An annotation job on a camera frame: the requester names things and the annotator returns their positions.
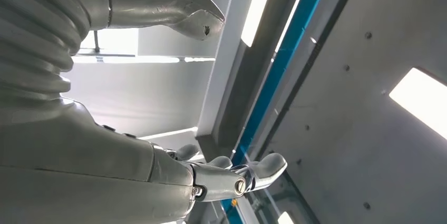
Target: ceiling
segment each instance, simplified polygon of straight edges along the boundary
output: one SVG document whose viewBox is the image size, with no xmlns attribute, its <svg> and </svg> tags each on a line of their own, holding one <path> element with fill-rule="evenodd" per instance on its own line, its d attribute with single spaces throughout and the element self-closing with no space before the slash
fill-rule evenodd
<svg viewBox="0 0 447 224">
<path fill-rule="evenodd" d="M 388 96 L 413 67 L 447 82 L 445 16 L 446 0 L 348 0 L 267 149 L 320 223 L 445 223 L 447 141 Z"/>
</svg>

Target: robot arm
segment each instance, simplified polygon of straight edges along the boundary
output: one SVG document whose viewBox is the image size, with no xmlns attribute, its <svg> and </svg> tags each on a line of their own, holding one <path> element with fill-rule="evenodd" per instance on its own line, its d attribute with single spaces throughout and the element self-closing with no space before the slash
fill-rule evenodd
<svg viewBox="0 0 447 224">
<path fill-rule="evenodd" d="M 189 162 L 60 95 L 89 30 L 162 24 L 204 40 L 224 21 L 212 0 L 0 0 L 0 223 L 162 223 L 271 184 L 280 155 Z"/>
</svg>

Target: gray wall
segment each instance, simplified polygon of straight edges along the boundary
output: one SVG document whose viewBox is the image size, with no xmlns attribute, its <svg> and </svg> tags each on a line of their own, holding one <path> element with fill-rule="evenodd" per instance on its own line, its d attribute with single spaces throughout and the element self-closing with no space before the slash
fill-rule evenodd
<svg viewBox="0 0 447 224">
<path fill-rule="evenodd" d="M 139 137 L 197 126 L 213 62 L 76 63 L 63 95 L 98 124 Z"/>
<path fill-rule="evenodd" d="M 447 141 L 388 96 L 412 67 L 447 81 L 445 16 L 446 0 L 348 1 L 269 147 L 321 223 L 447 222 Z"/>
</svg>

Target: blue rail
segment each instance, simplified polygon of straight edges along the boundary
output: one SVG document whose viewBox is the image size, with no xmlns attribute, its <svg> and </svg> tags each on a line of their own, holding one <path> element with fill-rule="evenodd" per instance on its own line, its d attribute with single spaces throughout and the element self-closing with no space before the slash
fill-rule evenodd
<svg viewBox="0 0 447 224">
<path fill-rule="evenodd" d="M 295 51 L 303 37 L 304 31 L 306 30 L 319 1 L 320 0 L 300 0 L 286 35 L 284 36 L 283 42 L 276 55 L 275 61 L 270 68 L 264 86 L 261 89 L 261 93 L 247 122 L 245 131 L 242 133 L 239 145 L 236 147 L 236 153 L 232 158 L 234 165 L 243 163 L 245 154 L 253 141 L 255 133 L 258 130 L 263 117 L 265 116 L 268 105 L 271 102 L 276 89 L 278 88 L 279 82 L 283 78 L 284 72 L 295 54 Z M 231 224 L 242 223 L 237 211 L 230 211 L 232 207 L 231 200 L 223 200 L 222 206 L 225 209 L 228 220 Z"/>
</svg>

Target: light fixture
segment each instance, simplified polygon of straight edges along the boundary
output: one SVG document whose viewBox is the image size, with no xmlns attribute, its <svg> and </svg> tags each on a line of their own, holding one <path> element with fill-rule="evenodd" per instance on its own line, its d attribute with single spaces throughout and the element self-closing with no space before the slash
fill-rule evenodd
<svg viewBox="0 0 447 224">
<path fill-rule="evenodd" d="M 136 56 L 136 57 L 119 57 L 105 56 L 104 63 L 177 63 L 180 59 L 168 56 Z"/>
<path fill-rule="evenodd" d="M 216 58 L 185 57 L 185 62 L 213 62 Z"/>
<path fill-rule="evenodd" d="M 418 69 L 411 69 L 390 97 L 447 139 L 447 86 Z"/>
<path fill-rule="evenodd" d="M 258 30 L 266 3 L 267 0 L 251 0 L 250 9 L 248 10 L 241 36 L 242 41 L 249 47 L 253 45 L 253 39 Z"/>
<path fill-rule="evenodd" d="M 278 219 L 278 224 L 294 224 L 292 219 L 290 218 L 287 212 L 283 212 L 283 214 Z"/>
<path fill-rule="evenodd" d="M 155 139 L 155 138 L 160 138 L 160 137 L 165 137 L 165 136 L 170 136 L 170 135 L 175 135 L 175 134 L 179 134 L 179 133 L 186 133 L 186 132 L 197 132 L 197 126 L 193 127 L 193 128 L 188 128 L 188 129 L 183 129 L 183 130 L 178 130 L 178 131 L 172 131 L 172 132 L 167 132 L 167 133 L 159 133 L 159 134 L 154 134 L 154 135 L 150 135 L 150 136 L 144 136 L 144 137 L 140 137 L 140 140 L 151 140 L 151 139 Z"/>
<path fill-rule="evenodd" d="M 281 33 L 281 37 L 279 38 L 278 45 L 276 45 L 275 49 L 276 53 L 278 53 L 279 47 L 281 47 L 281 44 L 283 43 L 284 36 L 286 36 L 287 29 L 289 29 L 290 22 L 292 21 L 292 18 L 295 14 L 296 7 L 298 6 L 299 1 L 300 0 L 295 0 L 294 6 L 292 7 L 292 11 L 290 12 L 289 18 L 287 19 L 286 25 L 284 26 L 283 33 Z"/>
</svg>

